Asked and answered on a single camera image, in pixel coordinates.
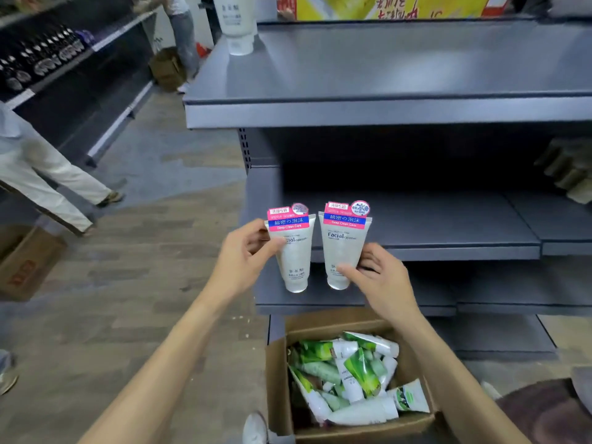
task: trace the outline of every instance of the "white bottle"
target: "white bottle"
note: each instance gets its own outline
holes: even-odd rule
[[[255,0],[214,0],[222,33],[233,56],[253,52]]]

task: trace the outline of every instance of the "open cardboard box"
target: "open cardboard box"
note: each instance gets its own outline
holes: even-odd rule
[[[434,422],[436,406],[418,361],[411,347],[393,330],[391,325],[364,307],[318,311],[285,318],[285,337],[270,343],[266,349],[265,373],[267,383],[268,424],[272,432],[280,436],[294,434],[297,442],[311,443],[371,443],[385,438],[397,438],[422,433]],[[399,344],[398,366],[389,388],[395,388],[416,378],[430,406],[427,413],[402,413],[398,419],[386,424],[358,427],[325,427],[314,425],[300,410],[292,410],[290,404],[291,376],[288,374],[286,348],[295,342],[329,340],[343,331],[374,333]]]

